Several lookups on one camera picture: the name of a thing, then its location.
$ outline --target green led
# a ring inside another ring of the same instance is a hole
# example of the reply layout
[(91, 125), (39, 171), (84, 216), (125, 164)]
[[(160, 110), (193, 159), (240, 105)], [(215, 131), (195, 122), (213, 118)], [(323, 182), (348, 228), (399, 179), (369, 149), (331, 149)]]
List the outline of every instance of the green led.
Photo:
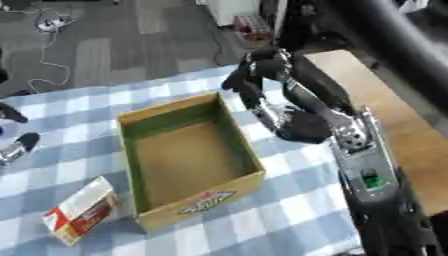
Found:
[(385, 180), (377, 174), (366, 175), (362, 177), (367, 189), (378, 188), (384, 185)]

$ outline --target power cord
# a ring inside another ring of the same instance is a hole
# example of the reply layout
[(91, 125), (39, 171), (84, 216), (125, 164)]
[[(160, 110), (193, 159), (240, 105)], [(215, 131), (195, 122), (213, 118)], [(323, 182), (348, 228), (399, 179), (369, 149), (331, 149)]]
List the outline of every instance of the power cord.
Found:
[(222, 47), (222, 44), (219, 42), (219, 40), (218, 40), (218, 38), (216, 37), (216, 34), (215, 34), (215, 32), (213, 31), (213, 29), (210, 28), (210, 27), (207, 25), (207, 23), (209, 22), (209, 20), (208, 20), (208, 18), (205, 16), (205, 14), (203, 13), (203, 10), (201, 10), (201, 7), (200, 7), (199, 5), (197, 5), (197, 7), (198, 7), (198, 9), (199, 9), (199, 12), (202, 13), (201, 16), (202, 16), (202, 19), (203, 19), (203, 24), (204, 24), (205, 29), (209, 32), (209, 34), (210, 34), (211, 37), (212, 37), (213, 42), (215, 43), (216, 47), (218, 48), (218, 49), (216, 50), (216, 52), (213, 54), (213, 57), (212, 57), (213, 62), (215, 63), (216, 66), (218, 66), (218, 67), (222, 67), (222, 66), (224, 66), (224, 65), (223, 65), (223, 64), (219, 61), (219, 59), (218, 59), (219, 55), (220, 55), (221, 53), (223, 53), (223, 50), (224, 50), (223, 47)]
[[(73, 22), (76, 21), (75, 19), (72, 18), (72, 9), (73, 8), (71, 7), (71, 5), (67, 5), (67, 6), (69, 8), (69, 15), (61, 15), (59, 12), (56, 11), (56, 14), (60, 18), (61, 17), (68, 17), (67, 18), (68, 22), (65, 23), (64, 26), (70, 25), (70, 24), (72, 24)], [(22, 13), (22, 14), (27, 14), (27, 15), (35, 14), (35, 13), (39, 12), (38, 17), (34, 21), (34, 25), (35, 25), (36, 30), (38, 32), (40, 32), (40, 33), (46, 33), (50, 37), (52, 37), (52, 40), (48, 44), (47, 43), (43, 43), (42, 44), (42, 47), (41, 47), (41, 58), (39, 60), (39, 63), (42, 64), (42, 65), (52, 66), (52, 67), (56, 67), (56, 68), (60, 68), (60, 69), (65, 70), (66, 76), (65, 76), (65, 79), (61, 83), (55, 83), (55, 82), (50, 81), (48, 79), (41, 79), (41, 78), (32, 78), (32, 79), (28, 80), (28, 86), (32, 89), (32, 91), (35, 92), (35, 93), (39, 93), (39, 91), (33, 85), (33, 83), (36, 82), (36, 81), (48, 83), (48, 84), (51, 84), (51, 85), (54, 85), (54, 86), (63, 86), (63, 85), (65, 85), (70, 80), (70, 77), (71, 77), (70, 67), (45, 61), (46, 50), (48, 50), (51, 46), (53, 46), (56, 43), (57, 37), (58, 37), (58, 35), (60, 33), (60, 27), (57, 24), (55, 24), (53, 21), (46, 20), (45, 24), (47, 24), (49, 26), (52, 26), (54, 28), (54, 31), (42, 31), (39, 28), (39, 23), (40, 23), (40, 20), (42, 19), (42, 16), (43, 16), (44, 12), (46, 12), (48, 10), (52, 10), (52, 9), (51, 8), (37, 7), (37, 9), (30, 10), (30, 11), (19, 11), (19, 10), (10, 10), (10, 9), (8, 11), (6, 11), (5, 8), (4, 8), (4, 5), (0, 5), (0, 8), (2, 8), (5, 12)]]

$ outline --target wooden table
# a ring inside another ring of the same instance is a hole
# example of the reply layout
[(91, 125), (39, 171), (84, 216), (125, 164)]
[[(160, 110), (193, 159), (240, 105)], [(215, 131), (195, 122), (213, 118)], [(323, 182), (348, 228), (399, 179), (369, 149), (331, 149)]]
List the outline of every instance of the wooden table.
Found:
[(448, 210), (448, 141), (349, 52), (308, 58), (338, 81), (356, 106), (369, 106), (381, 120), (426, 212)]

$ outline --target cable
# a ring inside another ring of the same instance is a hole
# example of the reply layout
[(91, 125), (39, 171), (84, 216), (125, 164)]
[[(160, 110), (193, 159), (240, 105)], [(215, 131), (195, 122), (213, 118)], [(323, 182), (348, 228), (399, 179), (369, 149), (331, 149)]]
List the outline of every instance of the cable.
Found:
[(41, 48), (41, 58), (40, 58), (40, 61), (39, 61), (39, 62), (40, 62), (42, 65), (52, 66), (52, 67), (56, 67), (56, 68), (60, 68), (60, 69), (65, 70), (65, 72), (66, 72), (65, 79), (64, 79), (61, 83), (55, 83), (55, 82), (50, 81), (50, 80), (48, 80), (48, 79), (41, 79), (41, 78), (32, 78), (32, 79), (28, 80), (28, 85), (29, 85), (29, 87), (30, 87), (31, 89), (33, 89), (33, 91), (36, 92), (36, 93), (39, 93), (39, 91), (38, 91), (38, 90), (36, 89), (36, 87), (33, 85), (33, 83), (36, 82), (36, 81), (41, 81), (41, 82), (48, 83), (48, 84), (51, 84), (51, 85), (54, 85), (54, 86), (63, 86), (63, 85), (65, 85), (65, 84), (70, 80), (70, 77), (71, 77), (71, 70), (70, 70), (70, 67), (68, 67), (68, 66), (63, 66), (63, 65), (59, 65), (59, 64), (56, 64), (56, 63), (51, 63), (51, 62), (48, 62), (48, 61), (45, 61), (45, 51), (46, 51), (47, 49), (49, 49), (51, 46), (53, 46), (53, 45), (56, 43), (56, 41), (57, 41), (57, 36), (58, 36), (59, 33), (60, 33), (59, 28), (56, 27), (56, 31), (50, 34), (50, 35), (53, 35), (53, 40), (52, 40), (50, 43), (48, 43), (48, 44), (45, 44), (45, 43), (42, 44), (42, 48)]
[(223, 52), (223, 48), (221, 43), (218, 41), (218, 39), (216, 38), (216, 35), (213, 31), (209, 30), (211, 35), (212, 35), (212, 39), (215, 42), (216, 46), (218, 47), (218, 50), (216, 50), (215, 54), (213, 54), (213, 62), (215, 62), (216, 66), (218, 67), (222, 67), (223, 65), (219, 62), (218, 57), (219, 55)]
[[(73, 12), (73, 8), (72, 8), (72, 6), (71, 6), (71, 5), (67, 5), (67, 7), (69, 8), (69, 15), (61, 15), (61, 14), (56, 10), (56, 14), (57, 14), (59, 17), (63, 17), (63, 16), (69, 17), (69, 18), (67, 19), (67, 20), (69, 20), (69, 21), (64, 25), (64, 27), (67, 26), (67, 25), (70, 25), (70, 24), (72, 24), (73, 22), (76, 21), (76, 20), (72, 19), (72, 12)], [(54, 31), (54, 32), (42, 31), (42, 30), (39, 28), (39, 22), (40, 22), (40, 19), (42, 18), (44, 12), (47, 11), (47, 10), (51, 10), (51, 8), (41, 8), (41, 7), (38, 7), (37, 10), (33, 10), (33, 11), (17, 11), (17, 10), (5, 11), (5, 12), (12, 12), (12, 13), (23, 13), (23, 14), (27, 14), (27, 15), (28, 15), (28, 14), (35, 14), (35, 13), (39, 12), (39, 15), (37, 16), (37, 18), (36, 18), (35, 21), (34, 21), (34, 25), (35, 25), (35, 27), (36, 27), (36, 30), (37, 30), (38, 32), (40, 32), (40, 33), (48, 33), (48, 35), (50, 35), (50, 36), (53, 37), (52, 40), (51, 40), (48, 44), (47, 44), (47, 43), (43, 43), (43, 44), (42, 44), (42, 47), (41, 47), (41, 58), (40, 58), (40, 60), (39, 60), (39, 63), (42, 64), (42, 65), (47, 65), (47, 66), (52, 66), (52, 67), (60, 68), (60, 69), (65, 70), (65, 72), (66, 72), (65, 79), (64, 79), (61, 83), (55, 83), (55, 82), (50, 81), (50, 80), (48, 80), (48, 79), (41, 79), (41, 78), (32, 78), (32, 79), (28, 80), (28, 86), (29, 86), (29, 87), (33, 90), (33, 92), (35, 92), (35, 93), (39, 93), (39, 91), (38, 91), (38, 90), (36, 89), (36, 87), (33, 85), (33, 83), (36, 82), (36, 81), (41, 81), (41, 82), (48, 83), (48, 84), (51, 84), (51, 85), (54, 85), (54, 86), (63, 86), (63, 85), (65, 85), (65, 84), (70, 80), (70, 77), (71, 77), (71, 70), (70, 70), (70, 67), (68, 67), (68, 66), (64, 66), (64, 65), (60, 65), (60, 64), (56, 64), (56, 63), (51, 63), (51, 62), (48, 62), (48, 61), (45, 61), (45, 52), (46, 52), (46, 50), (48, 50), (51, 46), (53, 46), (53, 45), (56, 43), (56, 41), (57, 41), (57, 37), (58, 37), (58, 35), (59, 35), (59, 33), (60, 33), (60, 28), (59, 28), (56, 24), (54, 24), (52, 21), (48, 21), (48, 20), (47, 20), (47, 22), (50, 22), (50, 24), (55, 28), (55, 31)]]
[(221, 62), (220, 62), (219, 59), (218, 59), (219, 55), (220, 55), (221, 53), (223, 53), (223, 50), (224, 50), (223, 47), (222, 47), (222, 44), (221, 44), (221, 43), (219, 42), (219, 40), (216, 38), (215, 32), (214, 32), (214, 31), (207, 25), (207, 23), (209, 22), (208, 18), (205, 17), (205, 14), (204, 14), (204, 13), (202, 13), (203, 11), (200, 10), (200, 7), (199, 7), (199, 6), (197, 6), (197, 7), (198, 7), (198, 11), (201, 12), (201, 16), (202, 16), (202, 19), (203, 19), (203, 24), (204, 24), (205, 29), (208, 30), (208, 32), (210, 33), (210, 35), (211, 35), (211, 37), (212, 37), (213, 42), (215, 43), (216, 47), (218, 48), (218, 49), (216, 50), (216, 52), (213, 54), (213, 57), (212, 57), (213, 62), (215, 63), (216, 66), (218, 66), (218, 67), (222, 67), (222, 66), (224, 66), (224, 65), (221, 64)]

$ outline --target white carton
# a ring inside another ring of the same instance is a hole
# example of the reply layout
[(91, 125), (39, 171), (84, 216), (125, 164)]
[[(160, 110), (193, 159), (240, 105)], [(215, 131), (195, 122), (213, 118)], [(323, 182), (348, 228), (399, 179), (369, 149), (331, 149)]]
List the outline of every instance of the white carton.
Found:
[(100, 176), (57, 208), (48, 211), (43, 221), (53, 235), (70, 246), (106, 218), (117, 205), (117, 194)]

